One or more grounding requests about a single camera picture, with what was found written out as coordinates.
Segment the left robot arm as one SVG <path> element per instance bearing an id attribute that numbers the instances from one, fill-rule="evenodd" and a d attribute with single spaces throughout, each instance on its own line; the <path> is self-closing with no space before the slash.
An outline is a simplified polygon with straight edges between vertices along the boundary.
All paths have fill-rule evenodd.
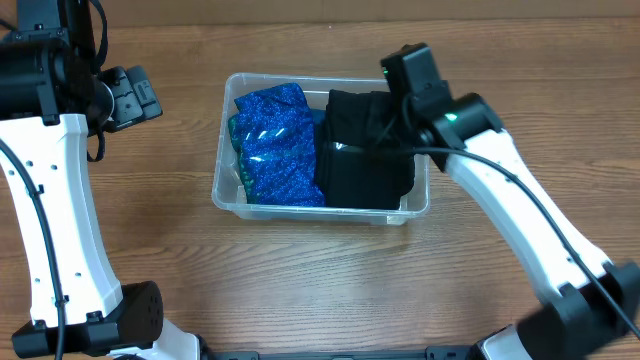
<path id="1" fill-rule="evenodd" d="M 106 255 L 88 166 L 103 139 L 162 113 L 140 67 L 104 68 L 97 0 L 20 0 L 1 44 L 1 168 L 31 281 L 17 356 L 204 359 L 204 341 L 164 315 L 156 283 L 124 285 Z"/>

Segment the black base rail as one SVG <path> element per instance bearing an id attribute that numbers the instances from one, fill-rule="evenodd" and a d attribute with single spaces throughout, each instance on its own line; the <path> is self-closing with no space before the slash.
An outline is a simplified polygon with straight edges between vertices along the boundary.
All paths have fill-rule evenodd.
<path id="1" fill-rule="evenodd" d="M 355 352 L 302 352 L 265 354 L 256 351 L 213 352 L 207 360 L 465 360 L 470 346 L 429 346 L 425 350 L 377 350 Z"/>

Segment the clear plastic storage bin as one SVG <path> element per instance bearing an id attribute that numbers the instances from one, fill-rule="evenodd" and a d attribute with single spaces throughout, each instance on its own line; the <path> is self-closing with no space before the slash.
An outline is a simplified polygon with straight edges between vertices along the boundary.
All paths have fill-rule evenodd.
<path id="1" fill-rule="evenodd" d="M 384 79 L 331 78 L 258 73 L 235 73 L 225 84 L 222 118 L 218 139 L 211 199 L 220 209 L 245 220 L 287 219 L 294 221 L 355 222 L 378 226 L 401 226 L 426 214 L 430 206 L 430 161 L 416 156 L 412 190 L 403 196 L 397 210 L 352 208 L 295 207 L 249 204 L 240 180 L 237 153 L 231 145 L 228 119 L 237 113 L 234 100 L 250 92 L 285 83 L 296 83 L 303 90 L 308 105 L 323 109 L 332 89 L 351 93 L 386 91 Z"/>

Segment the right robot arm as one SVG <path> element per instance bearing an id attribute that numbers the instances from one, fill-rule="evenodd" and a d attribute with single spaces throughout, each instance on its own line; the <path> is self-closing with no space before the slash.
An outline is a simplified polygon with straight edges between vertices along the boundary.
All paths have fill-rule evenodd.
<path id="1" fill-rule="evenodd" d="M 431 48 L 380 62 L 401 121 L 397 155 L 427 155 L 486 213 L 541 307 L 471 345 L 469 359 L 585 359 L 639 329 L 639 267 L 617 266 L 568 220 L 477 93 L 453 97 Z"/>

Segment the sparkly blue sequin garment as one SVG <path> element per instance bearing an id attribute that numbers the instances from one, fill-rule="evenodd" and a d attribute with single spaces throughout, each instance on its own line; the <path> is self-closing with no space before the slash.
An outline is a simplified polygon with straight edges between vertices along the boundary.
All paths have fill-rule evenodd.
<path id="1" fill-rule="evenodd" d="M 228 120 L 247 202 L 322 207 L 315 184 L 315 121 L 301 87 L 285 83 L 234 100 Z"/>

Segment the large black garment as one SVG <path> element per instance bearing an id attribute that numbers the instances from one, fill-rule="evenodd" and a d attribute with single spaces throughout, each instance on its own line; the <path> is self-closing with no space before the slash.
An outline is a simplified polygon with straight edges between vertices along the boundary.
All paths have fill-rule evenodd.
<path id="1" fill-rule="evenodd" d="M 325 118 L 315 129 L 315 184 L 330 208 L 397 210 L 414 186 L 411 156 L 382 156 L 399 145 L 388 92 L 329 92 Z"/>

